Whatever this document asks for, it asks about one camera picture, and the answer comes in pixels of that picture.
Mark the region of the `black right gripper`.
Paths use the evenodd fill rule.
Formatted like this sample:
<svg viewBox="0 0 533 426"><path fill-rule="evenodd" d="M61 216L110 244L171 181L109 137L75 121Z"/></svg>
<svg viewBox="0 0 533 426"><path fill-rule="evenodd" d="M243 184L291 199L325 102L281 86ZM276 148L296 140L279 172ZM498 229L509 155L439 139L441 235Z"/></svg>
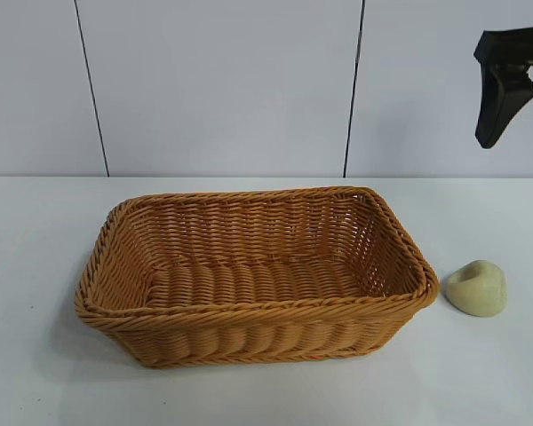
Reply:
<svg viewBox="0 0 533 426"><path fill-rule="evenodd" d="M475 137L491 149L533 99L533 28L484 31L474 50L481 64L481 106Z"/></svg>

